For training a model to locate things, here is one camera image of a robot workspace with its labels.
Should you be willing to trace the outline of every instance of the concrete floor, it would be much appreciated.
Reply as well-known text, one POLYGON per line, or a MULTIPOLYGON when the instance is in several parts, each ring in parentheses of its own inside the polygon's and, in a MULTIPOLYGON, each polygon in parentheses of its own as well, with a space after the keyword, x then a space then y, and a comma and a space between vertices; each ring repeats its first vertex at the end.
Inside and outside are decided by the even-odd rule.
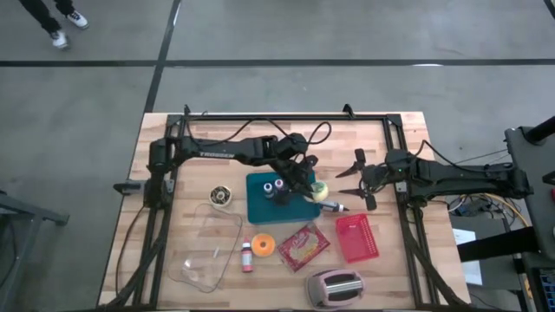
MULTIPOLYGON (((0 2, 0 61, 156 60, 173 0, 75 0, 59 52, 17 1, 0 2)), ((182 0, 168 59, 542 58, 540 0, 182 0)), ((93 308, 153 78, 143 68, 0 68, 0 189, 71 214, 46 224, 17 311, 93 308)), ((155 112, 424 111, 451 159, 503 147, 503 130, 553 115, 555 67, 166 68, 155 112)), ((506 295, 480 296, 517 309, 506 295)))

